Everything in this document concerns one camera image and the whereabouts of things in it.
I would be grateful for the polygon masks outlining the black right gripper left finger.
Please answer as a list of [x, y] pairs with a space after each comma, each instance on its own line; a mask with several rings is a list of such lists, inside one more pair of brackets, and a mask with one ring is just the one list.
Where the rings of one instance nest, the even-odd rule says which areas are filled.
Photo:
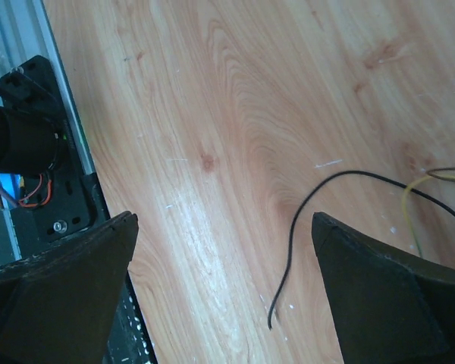
[[123, 212], [36, 256], [0, 266], [0, 363], [100, 363], [133, 257]]

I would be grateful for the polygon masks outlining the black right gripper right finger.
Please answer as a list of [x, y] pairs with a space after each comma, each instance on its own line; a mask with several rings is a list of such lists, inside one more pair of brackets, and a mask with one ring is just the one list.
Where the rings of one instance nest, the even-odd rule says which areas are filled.
[[455, 269], [317, 212], [312, 241], [346, 363], [455, 363]]

